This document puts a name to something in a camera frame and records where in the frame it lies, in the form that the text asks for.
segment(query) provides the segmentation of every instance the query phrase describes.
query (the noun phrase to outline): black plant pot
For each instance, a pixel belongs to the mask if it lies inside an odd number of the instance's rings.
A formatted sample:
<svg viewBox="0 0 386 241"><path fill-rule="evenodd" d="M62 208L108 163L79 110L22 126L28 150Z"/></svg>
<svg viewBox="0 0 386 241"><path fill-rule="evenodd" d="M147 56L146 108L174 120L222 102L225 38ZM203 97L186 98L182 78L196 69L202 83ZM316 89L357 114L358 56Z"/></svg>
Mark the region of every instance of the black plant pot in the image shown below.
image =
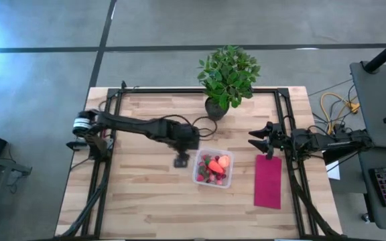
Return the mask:
<svg viewBox="0 0 386 241"><path fill-rule="evenodd" d="M219 104L215 104L211 98L205 101L205 109L208 117L213 121L219 121L229 111L229 108L223 110Z"/></svg>

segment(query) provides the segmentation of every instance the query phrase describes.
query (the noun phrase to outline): potted plant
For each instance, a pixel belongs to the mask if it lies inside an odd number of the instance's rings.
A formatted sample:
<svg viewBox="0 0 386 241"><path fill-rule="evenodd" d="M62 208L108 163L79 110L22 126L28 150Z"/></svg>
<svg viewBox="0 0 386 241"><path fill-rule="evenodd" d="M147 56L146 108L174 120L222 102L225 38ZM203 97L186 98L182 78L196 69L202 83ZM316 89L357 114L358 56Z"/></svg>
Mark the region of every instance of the potted plant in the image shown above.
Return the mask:
<svg viewBox="0 0 386 241"><path fill-rule="evenodd" d="M206 61L199 60L199 64L203 71L198 79L206 88L205 109L212 120L220 120L229 110L229 105L238 107L242 97L253 97L251 83L259 76L260 66L242 48L219 48Z"/></svg>

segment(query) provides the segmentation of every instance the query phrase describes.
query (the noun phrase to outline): concrete floor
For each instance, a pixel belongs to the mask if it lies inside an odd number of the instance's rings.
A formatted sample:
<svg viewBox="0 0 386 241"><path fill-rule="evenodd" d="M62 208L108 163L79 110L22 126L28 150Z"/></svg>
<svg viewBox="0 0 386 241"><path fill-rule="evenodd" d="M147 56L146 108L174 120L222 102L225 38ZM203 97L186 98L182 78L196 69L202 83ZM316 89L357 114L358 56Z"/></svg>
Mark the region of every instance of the concrete floor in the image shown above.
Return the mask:
<svg viewBox="0 0 386 241"><path fill-rule="evenodd" d="M99 46L110 0L0 0L0 48ZM118 0L108 46L386 43L386 0ZM382 49L254 50L258 86L306 86L309 93L350 79L349 64ZM208 52L106 53L97 86L197 86ZM0 240L52 237L72 152L72 120L83 108L97 54L0 54L0 137L34 169L0 204ZM352 82L329 91L346 96ZM321 93L310 97L322 116ZM326 101L326 107L332 100ZM345 120L364 128L361 114ZM345 234L386 240L364 224L361 194L334 190Z"/></svg>

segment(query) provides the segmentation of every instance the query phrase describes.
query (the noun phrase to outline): white paper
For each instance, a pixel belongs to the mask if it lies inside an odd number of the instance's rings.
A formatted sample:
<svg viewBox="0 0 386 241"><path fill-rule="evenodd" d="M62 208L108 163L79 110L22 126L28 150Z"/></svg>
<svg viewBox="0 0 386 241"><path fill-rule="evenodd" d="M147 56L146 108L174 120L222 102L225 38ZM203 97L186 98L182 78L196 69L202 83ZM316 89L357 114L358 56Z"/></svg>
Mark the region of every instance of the white paper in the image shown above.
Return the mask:
<svg viewBox="0 0 386 241"><path fill-rule="evenodd" d="M339 161L332 162L326 166L327 171L332 169L335 165L338 165ZM332 171L327 172L328 178L340 180L339 166L332 169Z"/></svg>

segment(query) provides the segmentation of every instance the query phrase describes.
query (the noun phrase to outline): green leaves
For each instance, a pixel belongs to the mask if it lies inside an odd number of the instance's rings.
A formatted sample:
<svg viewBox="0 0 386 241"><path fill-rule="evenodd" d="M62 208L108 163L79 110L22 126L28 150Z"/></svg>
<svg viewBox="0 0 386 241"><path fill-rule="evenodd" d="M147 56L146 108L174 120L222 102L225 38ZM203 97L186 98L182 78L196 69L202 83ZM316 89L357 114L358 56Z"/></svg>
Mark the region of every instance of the green leaves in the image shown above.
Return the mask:
<svg viewBox="0 0 386 241"><path fill-rule="evenodd" d="M259 71L260 71L260 66L253 66L251 68L251 73L254 74L255 76L260 76Z"/></svg>
<svg viewBox="0 0 386 241"><path fill-rule="evenodd" d="M229 107L229 102L227 100L228 97L229 95L227 94L227 92L221 94L220 101L218 102L218 104L223 110L227 110L227 108Z"/></svg>
<svg viewBox="0 0 386 241"><path fill-rule="evenodd" d="M213 80L211 77L206 79L206 82L211 86L213 90L217 87L217 81Z"/></svg>
<svg viewBox="0 0 386 241"><path fill-rule="evenodd" d="M225 46L199 60L199 82L205 86L205 94L227 109L230 105L238 107L242 98L251 98L251 84L259 76L260 66L243 49Z"/></svg>
<svg viewBox="0 0 386 241"><path fill-rule="evenodd" d="M218 80L218 81L221 81L221 80L222 80L222 76L221 76L221 74L220 74L219 71L216 71L216 72L215 72L215 79Z"/></svg>
<svg viewBox="0 0 386 241"><path fill-rule="evenodd" d="M204 72L201 72L201 73L199 73L199 75L198 75L198 79L199 79L199 80L205 79L205 77L206 77L206 75L205 75Z"/></svg>

